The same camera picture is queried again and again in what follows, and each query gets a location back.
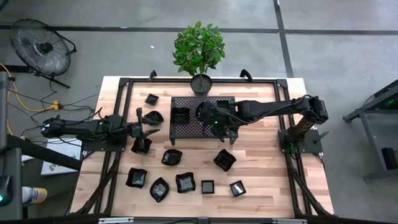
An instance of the wooden tabletop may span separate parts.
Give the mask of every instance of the wooden tabletop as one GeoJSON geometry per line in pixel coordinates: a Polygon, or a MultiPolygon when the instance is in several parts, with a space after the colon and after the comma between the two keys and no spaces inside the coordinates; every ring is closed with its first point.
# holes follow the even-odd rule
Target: wooden tabletop
{"type": "MultiPolygon", "coordinates": [[[[96,109],[101,114],[112,114],[120,77],[104,77],[96,109]]],[[[288,78],[291,98],[306,94],[301,78],[288,78]]],[[[124,89],[120,112],[123,113],[126,88],[124,89]]],[[[279,151],[277,131],[278,117],[267,117],[249,126],[241,126],[239,137],[230,146],[217,139],[178,139],[175,146],[169,140],[170,99],[172,96],[193,96],[189,83],[135,83],[132,89],[128,122],[137,121],[136,108],[142,107],[143,114],[156,110],[164,117],[160,131],[151,135],[153,141],[146,156],[130,151],[133,139],[127,140],[126,151],[122,153],[118,181],[114,195],[112,216],[135,217],[293,217],[292,199],[284,155],[279,151]],[[156,106],[144,103],[149,93],[159,96],[156,106]],[[165,150],[177,149],[183,152],[182,160],[175,167],[160,163],[165,150]],[[213,162],[216,155],[226,149],[237,161],[224,172],[213,162]],[[144,188],[126,186],[130,168],[148,171],[144,188]],[[193,172],[196,191],[177,193],[175,175],[193,172]],[[170,186],[170,192],[160,203],[150,196],[153,182],[162,177],[170,186]],[[215,181],[215,194],[201,194],[201,180],[215,181]],[[246,194],[234,198],[229,184],[242,180],[246,194]]],[[[209,96],[235,96],[236,101],[275,101],[274,87],[270,84],[225,84],[214,83],[209,96]]],[[[296,123],[300,115],[295,115],[296,123]]],[[[81,167],[71,212],[78,210],[98,186],[103,152],[88,157],[81,167]]],[[[312,154],[302,155],[307,185],[326,210],[333,213],[325,172],[319,158],[312,154]]],[[[297,191],[300,208],[304,211],[302,192],[297,191]]],[[[108,187],[104,191],[103,206],[106,205],[108,187]]]]}

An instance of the concrete floor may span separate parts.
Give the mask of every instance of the concrete floor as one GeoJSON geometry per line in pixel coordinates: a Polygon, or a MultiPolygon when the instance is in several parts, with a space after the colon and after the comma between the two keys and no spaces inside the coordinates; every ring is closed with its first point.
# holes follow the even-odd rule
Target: concrete floor
{"type": "MultiPolygon", "coordinates": [[[[398,2],[394,0],[280,0],[286,29],[397,30],[398,2]]],[[[0,12],[0,22],[20,18],[38,19],[51,25],[186,27],[201,20],[222,28],[277,28],[271,0],[14,0],[0,12]]],[[[59,80],[69,90],[53,85],[58,93],[48,101],[80,100],[100,90],[105,75],[187,75],[172,64],[171,32],[61,32],[76,43],[68,72],[59,80]]],[[[9,43],[9,32],[0,30],[0,62],[22,65],[9,43]]],[[[278,34],[223,34],[226,58],[211,76],[238,76],[246,68],[254,77],[286,77],[278,34]]],[[[398,78],[398,36],[380,35],[287,35],[294,77],[305,80],[307,91],[325,100],[330,119],[319,126],[329,131],[322,140],[326,176],[335,213],[346,218],[385,222],[398,221],[398,179],[364,182],[362,175],[376,171],[363,127],[341,117],[362,105],[375,91],[398,78]]],[[[26,74],[14,74],[21,93],[41,98],[49,94],[49,83],[26,74]]],[[[96,97],[81,103],[95,107],[96,97]]],[[[33,108],[38,102],[25,100],[33,108]]],[[[17,104],[15,97],[11,103],[17,104]]],[[[43,121],[56,113],[40,114],[43,121]]],[[[83,119],[88,112],[60,112],[65,119],[83,119]]],[[[33,127],[29,117],[9,108],[11,128],[16,135],[33,127]]],[[[26,136],[38,136],[39,130],[26,136]]],[[[58,201],[67,208],[65,193],[73,190],[70,175],[58,201]]]]}

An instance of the black perforated tray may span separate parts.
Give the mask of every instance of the black perforated tray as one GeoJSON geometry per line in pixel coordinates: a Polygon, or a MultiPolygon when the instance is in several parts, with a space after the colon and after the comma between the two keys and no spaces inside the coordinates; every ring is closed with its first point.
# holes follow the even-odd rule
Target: black perforated tray
{"type": "MultiPolygon", "coordinates": [[[[190,109],[190,121],[188,124],[172,124],[170,123],[170,139],[189,139],[189,138],[217,138],[211,133],[209,125],[203,127],[195,116],[195,111],[198,105],[202,102],[209,101],[213,105],[217,104],[217,101],[228,100],[229,103],[235,102],[234,96],[180,96],[172,97],[172,103],[170,111],[173,107],[177,108],[189,108],[190,109]]],[[[224,138],[237,138],[238,134],[232,131],[228,131],[224,138]]]]}

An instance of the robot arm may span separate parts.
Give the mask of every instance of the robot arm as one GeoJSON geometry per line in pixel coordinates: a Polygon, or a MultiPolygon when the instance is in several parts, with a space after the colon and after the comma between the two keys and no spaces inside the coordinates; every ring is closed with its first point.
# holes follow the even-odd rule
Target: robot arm
{"type": "Polygon", "coordinates": [[[68,121],[60,119],[58,115],[44,121],[41,134],[46,138],[59,138],[65,134],[75,135],[81,141],[99,141],[104,143],[117,143],[127,134],[138,138],[139,147],[144,147],[144,140],[158,129],[144,132],[142,129],[142,108],[137,109],[138,122],[126,122],[118,114],[105,116],[92,121],[68,121]]]}
{"type": "Polygon", "coordinates": [[[317,96],[310,95],[272,103],[244,100],[233,105],[214,106],[206,102],[198,116],[204,123],[210,124],[214,133],[222,140],[228,129],[238,130],[240,126],[255,123],[266,116],[295,113],[303,115],[303,118],[296,126],[288,129],[291,143],[303,141],[305,133],[314,124],[323,124],[328,119],[324,102],[317,96]]]}

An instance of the table leg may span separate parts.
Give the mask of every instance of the table leg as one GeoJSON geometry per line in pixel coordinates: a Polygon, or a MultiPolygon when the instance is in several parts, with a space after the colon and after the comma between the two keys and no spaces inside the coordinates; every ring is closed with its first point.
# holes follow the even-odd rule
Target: table leg
{"type": "Polygon", "coordinates": [[[229,139],[229,144],[230,144],[230,145],[233,145],[237,139],[238,139],[238,138],[230,138],[230,139],[229,139]]]}

